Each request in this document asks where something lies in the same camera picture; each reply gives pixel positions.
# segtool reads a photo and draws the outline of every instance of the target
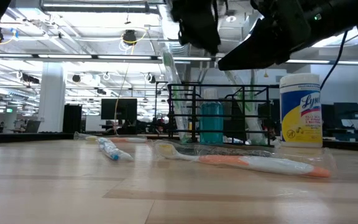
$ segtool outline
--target wall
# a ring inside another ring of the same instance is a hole
[[[244,84],[250,83],[250,70],[238,70],[232,71],[237,75]],[[257,84],[259,85],[276,85],[276,76],[284,76],[287,74],[287,71],[284,69],[267,69],[267,70],[258,70],[257,71]],[[196,82],[199,75],[199,69],[192,68],[191,70],[191,81]],[[205,76],[203,84],[230,84],[229,80],[225,76],[224,72],[218,70],[217,68],[210,68]],[[233,94],[233,90],[230,87],[218,88],[218,94],[220,98],[224,98],[227,95]],[[270,99],[279,98],[279,90],[272,89],[269,93]],[[258,96],[259,98],[266,99],[266,94],[262,93]]]
[[[331,65],[312,65],[311,72],[320,75],[320,82]],[[321,91],[323,104],[358,103],[358,66],[337,66]]]
[[[0,123],[4,121],[5,119],[5,113],[0,113]],[[27,119],[27,120],[33,120],[37,121],[38,117],[36,116],[22,116],[22,114],[17,114],[17,119]]]
[[[105,131],[100,124],[106,124],[106,120],[102,120],[100,116],[88,115],[86,116],[85,130]]]

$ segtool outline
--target lysol wipes container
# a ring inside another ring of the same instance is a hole
[[[319,75],[301,73],[280,80],[282,146],[322,147]]]

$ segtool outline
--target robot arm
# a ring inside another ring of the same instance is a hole
[[[187,0],[173,2],[191,4]],[[216,0],[207,2],[211,5]],[[275,63],[280,64],[290,59],[293,52],[354,26],[358,28],[358,0],[251,0],[251,5],[264,18],[257,21],[250,38],[219,61],[221,70],[266,68]],[[191,7],[192,11],[197,11],[198,5],[192,4]],[[210,11],[205,4],[202,9]],[[175,4],[172,9],[172,12],[174,11],[178,12]],[[185,13],[180,15],[184,21],[191,17]],[[202,27],[201,21],[189,21],[191,22],[187,23],[188,30]],[[213,22],[212,17],[205,17],[204,21],[209,21],[209,24]],[[203,40],[208,34],[214,34],[216,39],[213,29],[216,29],[216,26],[206,28],[202,37],[194,37],[188,42],[214,55],[220,41],[207,43]]]

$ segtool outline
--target toothbrush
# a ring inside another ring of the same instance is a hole
[[[159,154],[167,159],[183,159],[213,165],[224,164],[243,169],[287,175],[306,175],[309,177],[331,176],[331,172],[327,169],[288,159],[258,156],[187,156],[180,154],[172,144],[162,142],[157,143],[155,148]]]
[[[145,143],[146,138],[110,138],[114,143]]]

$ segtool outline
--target white column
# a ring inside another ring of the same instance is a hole
[[[4,118],[4,133],[13,133],[10,130],[15,129],[15,121],[17,119],[17,107],[7,106]]]
[[[62,63],[44,62],[38,115],[41,121],[39,132],[62,131],[66,78]]]

